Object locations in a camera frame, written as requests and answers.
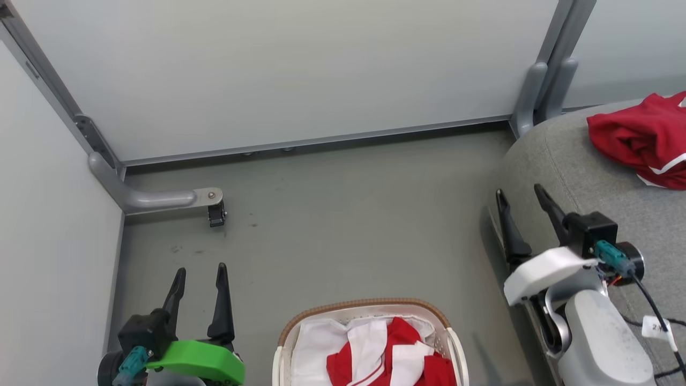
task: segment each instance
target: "red and white clothing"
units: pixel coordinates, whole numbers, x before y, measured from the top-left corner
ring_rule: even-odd
[[[686,91],[649,95],[638,106],[588,117],[589,137],[606,157],[648,185],[686,190]]]
[[[292,385],[456,386],[452,362],[426,344],[433,337],[430,323],[400,317],[303,325],[293,351]]]

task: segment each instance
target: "red cloth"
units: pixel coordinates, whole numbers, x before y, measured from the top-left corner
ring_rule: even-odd
[[[385,365],[383,373],[368,386],[389,386],[393,371],[391,366],[393,363],[393,346],[413,345],[417,341],[421,342],[421,337],[408,322],[399,317],[393,318],[388,325],[388,340],[382,363],[382,366]],[[347,386],[353,379],[352,367],[351,347],[348,342],[340,352],[327,357],[327,372],[331,384],[333,386]],[[456,386],[452,362],[442,358],[437,352],[433,356],[425,356],[424,373],[415,386]]]
[[[686,190],[686,91],[670,98],[649,95],[638,106],[588,117],[593,145],[634,168],[643,179]]]

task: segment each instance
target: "white laundry basket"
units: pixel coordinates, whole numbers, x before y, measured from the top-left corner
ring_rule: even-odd
[[[434,349],[453,363],[458,386],[469,386],[467,364],[458,336],[448,319],[436,307],[418,299],[366,299],[354,302],[331,304],[307,310],[293,318],[279,337],[279,346],[272,364],[272,386],[291,386],[291,354],[298,340],[300,325],[314,319],[333,319],[347,324],[362,317],[386,315],[407,315],[420,317],[432,324],[436,330]]]

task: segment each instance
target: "gray robot arm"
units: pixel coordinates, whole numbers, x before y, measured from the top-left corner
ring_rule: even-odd
[[[531,257],[498,191],[501,231],[510,277],[504,293],[512,306],[534,309],[546,339],[547,354],[556,360],[566,386],[655,385],[650,358],[607,297],[602,276],[617,275],[593,253],[600,240],[625,253],[643,277],[643,258],[628,243],[616,243],[617,225],[600,213],[564,215],[547,192],[535,187],[549,214],[560,247]]]

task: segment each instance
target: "gray couch cushion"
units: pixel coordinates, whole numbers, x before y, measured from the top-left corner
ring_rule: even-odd
[[[566,212],[600,211],[619,224],[618,240],[638,247],[646,259],[643,282],[664,317],[686,319],[686,192],[649,187],[630,168],[604,158],[591,144],[586,117],[638,104],[622,102],[569,113],[543,122],[517,141],[504,159],[497,185],[512,205],[512,215],[534,253],[557,246],[552,226],[538,204],[533,185],[541,183]],[[491,209],[495,200],[491,199]],[[652,315],[636,286],[611,289],[617,309],[640,321]],[[686,351],[686,328],[675,326]],[[655,372],[677,366],[669,346],[645,343]],[[680,374],[661,385],[682,385]]]

